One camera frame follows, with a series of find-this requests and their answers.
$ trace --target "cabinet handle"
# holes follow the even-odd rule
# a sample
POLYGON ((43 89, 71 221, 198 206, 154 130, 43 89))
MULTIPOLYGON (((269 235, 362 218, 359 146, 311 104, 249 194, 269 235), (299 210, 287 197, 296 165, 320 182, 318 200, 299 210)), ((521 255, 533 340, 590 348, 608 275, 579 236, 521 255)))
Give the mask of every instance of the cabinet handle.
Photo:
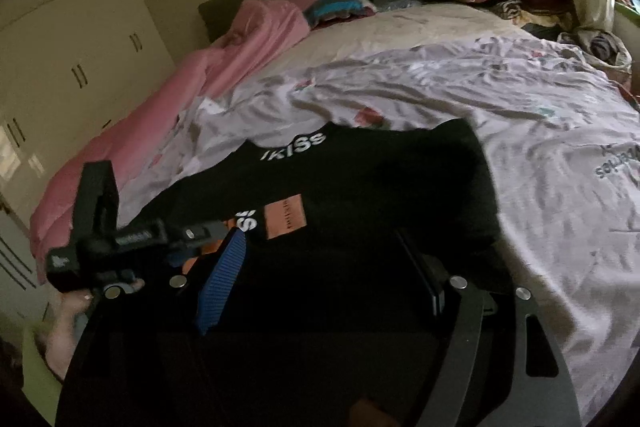
POLYGON ((6 274, 7 274, 9 277, 11 277, 11 279, 13 279, 13 280, 14 280, 14 282, 15 282, 18 286, 20 286, 20 288, 22 288, 24 291, 27 291, 27 286, 25 286, 25 285, 24 285, 24 284, 22 284, 20 281, 18 281, 18 280, 15 278, 14 274, 12 274, 9 270, 7 270, 7 269, 6 269, 6 266, 5 266, 4 264, 0 263, 0 268, 2 268, 2 269, 6 272, 6 274))
POLYGON ((133 38, 133 35, 129 35, 129 40, 133 42, 133 47, 136 49, 136 53, 138 53, 139 52, 138 44, 136 43, 136 39, 133 38))
MULTIPOLYGON (((36 287, 36 285, 34 285, 34 283, 33 283, 33 282, 31 282, 31 279, 29 279, 29 278, 28 278, 24 273, 22 273, 20 270, 18 270, 18 267, 17 267, 17 266, 15 266, 15 264, 14 264, 14 263, 12 263, 11 259, 9 259, 9 258, 7 257, 7 255, 6 255, 6 254, 5 254, 1 249, 0 249, 0 257, 2 257, 5 261, 7 261, 8 265, 9 265, 11 268, 13 268, 13 269, 14 269, 14 271, 15 271, 16 273, 20 274, 20 276, 21 276, 21 277, 22 277, 22 278, 23 278, 23 279, 24 279, 24 280, 25 280, 25 281, 26 281, 30 286, 32 286, 33 288, 35 288, 35 287, 36 287)), ((4 263, 0 263, 0 265, 2 266, 2 268, 4 268, 4 271, 5 271, 5 272, 9 273, 9 270, 7 270, 7 269, 6 269, 6 266, 4 265, 4 263)), ((12 277, 12 279, 14 279, 14 281, 15 281, 15 282, 17 282, 18 284, 20 284, 20 283, 18 282, 18 280, 17 280, 15 277, 12 277)))
POLYGON ((16 146, 20 149, 20 142, 18 142, 18 139, 15 137, 14 130, 11 129, 11 124, 7 123, 6 128, 9 130, 9 134, 11 135, 11 138, 14 139, 16 146))
POLYGON ((18 130, 18 133, 20 133, 20 136, 22 137, 22 141, 26 142, 27 139, 24 137, 24 133, 22 132, 22 129, 20 129, 20 126, 18 125, 18 121, 15 120, 15 118, 12 118, 12 120, 14 121, 15 128, 18 130))
POLYGON ((22 267, 23 267, 25 270, 27 270, 27 272, 29 272, 30 274, 33 274, 33 270, 31 270, 31 268, 29 268, 29 267, 24 263, 24 261, 23 261, 22 259, 20 259, 20 258, 17 256, 17 254, 15 253, 14 249, 13 249, 13 248, 11 248, 11 247, 6 243, 6 241, 2 238, 2 236, 1 236, 1 235, 0 235, 0 243, 2 243, 2 244, 4 245, 4 247, 6 248, 7 252, 9 252, 11 255, 13 255, 13 256, 14 256, 14 259, 15 259, 18 263, 22 264, 22 267))
POLYGON ((76 78, 76 82, 78 83, 78 86, 80 86, 80 89, 82 89, 82 81, 80 80, 80 77, 78 76, 78 72, 76 71, 76 68, 71 68, 71 71, 74 74, 74 77, 76 78))
POLYGON ((82 66, 80 64, 78 64, 78 69, 80 70, 80 73, 82 74, 82 77, 84 78, 84 85, 88 85, 89 82, 86 79, 86 75, 84 74, 84 70, 82 69, 82 66))

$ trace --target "metal screw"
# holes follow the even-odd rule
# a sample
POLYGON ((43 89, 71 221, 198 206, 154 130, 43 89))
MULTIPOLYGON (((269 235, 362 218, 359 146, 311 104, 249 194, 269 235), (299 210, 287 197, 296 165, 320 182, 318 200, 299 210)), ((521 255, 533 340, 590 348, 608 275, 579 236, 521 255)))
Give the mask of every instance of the metal screw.
POLYGON ((528 301, 531 298, 531 292, 520 286, 519 288, 516 288, 516 297, 523 301, 528 301))
POLYGON ((453 286, 456 290, 463 290, 466 288, 467 282, 462 275, 454 275, 451 279, 449 279, 449 284, 453 286))
POLYGON ((120 286, 109 286, 104 291, 104 296, 107 297, 108 299, 116 299, 117 297, 120 296, 121 293, 122 293, 122 289, 120 288, 120 286))
POLYGON ((184 275, 174 275, 169 279, 171 288, 182 288, 185 284, 187 284, 187 277, 184 275))

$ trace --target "green object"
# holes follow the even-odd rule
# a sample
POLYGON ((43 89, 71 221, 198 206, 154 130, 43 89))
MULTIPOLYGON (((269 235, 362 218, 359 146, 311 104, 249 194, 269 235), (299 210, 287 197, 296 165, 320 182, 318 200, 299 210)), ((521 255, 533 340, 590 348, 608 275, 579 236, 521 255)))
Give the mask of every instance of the green object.
POLYGON ((632 10, 627 6, 620 4, 619 2, 616 3, 616 11, 622 13, 622 15, 624 15, 627 19, 633 22, 636 26, 640 27, 640 14, 637 11, 632 10))
POLYGON ((62 384, 51 372, 36 345, 36 336, 46 331, 44 324, 24 328, 22 337, 22 392, 42 417, 56 423, 62 384))

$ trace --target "handle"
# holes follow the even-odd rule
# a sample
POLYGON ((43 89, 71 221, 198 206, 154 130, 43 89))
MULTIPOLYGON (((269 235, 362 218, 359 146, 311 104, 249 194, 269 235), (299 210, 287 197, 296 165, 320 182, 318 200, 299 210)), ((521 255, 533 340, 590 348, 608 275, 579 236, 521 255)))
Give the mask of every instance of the handle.
POLYGON ((82 74, 82 78, 84 78, 84 85, 86 86, 87 84, 89 84, 89 82, 86 79, 86 75, 84 74, 84 70, 82 69, 82 66, 80 64, 78 64, 78 69, 80 70, 80 73, 82 74))
POLYGON ((18 139, 15 137, 15 133, 14 130, 11 129, 11 124, 7 122, 6 124, 7 129, 9 130, 9 134, 11 135, 11 138, 14 139, 14 143, 16 144, 16 146, 18 147, 18 149, 20 149, 20 142, 18 141, 18 139))
POLYGON ((20 133, 20 137, 22 138, 22 141, 26 142, 27 139, 24 137, 24 133, 22 132, 22 129, 20 129, 20 125, 18 124, 18 121, 15 120, 15 118, 12 118, 12 120, 14 121, 14 125, 15 125, 15 128, 18 130, 18 133, 20 133))
POLYGON ((133 42, 133 47, 136 49, 136 53, 138 53, 139 52, 138 44, 136 42, 136 39, 133 38, 133 35, 129 35, 129 40, 133 42))
POLYGON ((82 81, 80 80, 80 77, 78 76, 78 72, 76 71, 76 68, 71 68, 71 71, 74 74, 74 77, 76 78, 76 82, 78 83, 78 86, 80 86, 80 89, 82 89, 82 81))
MULTIPOLYGON (((28 273, 33 273, 31 271, 31 269, 22 261, 22 259, 20 259, 14 252, 14 250, 12 250, 9 245, 4 241, 4 239, 2 237, 0 237, 0 243, 6 247, 7 251, 11 254, 13 254, 13 256, 16 258, 17 261, 19 261, 20 264, 22 264, 28 273)), ((26 276, 24 273, 21 272, 20 269, 18 269, 17 266, 15 266, 14 262, 9 259, 9 256, 7 254, 4 253, 4 249, 0 248, 0 259, 2 259, 2 261, 0 261, 0 266, 2 266, 2 268, 4 268, 4 271, 7 272, 9 274, 9 276, 15 281, 17 282, 20 286, 22 286, 23 290, 26 290, 27 288, 25 288, 25 286, 23 286, 22 284, 20 284, 20 282, 18 282, 18 280, 12 276, 12 274, 9 272, 9 270, 7 270, 6 266, 4 265, 5 263, 8 264, 15 273, 17 273, 18 275, 20 275, 22 277, 22 279, 32 288, 35 288, 36 285, 34 285, 34 283, 31 281, 31 279, 29 279, 28 276, 26 276)))

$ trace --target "orange label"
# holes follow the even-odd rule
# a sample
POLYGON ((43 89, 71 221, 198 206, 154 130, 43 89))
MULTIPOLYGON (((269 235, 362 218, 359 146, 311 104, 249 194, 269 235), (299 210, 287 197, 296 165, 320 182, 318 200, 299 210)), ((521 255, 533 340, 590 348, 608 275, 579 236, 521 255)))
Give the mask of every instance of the orange label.
POLYGON ((273 239, 284 233, 306 227, 305 209, 302 208, 302 196, 296 194, 264 208, 264 220, 267 225, 267 238, 273 239))

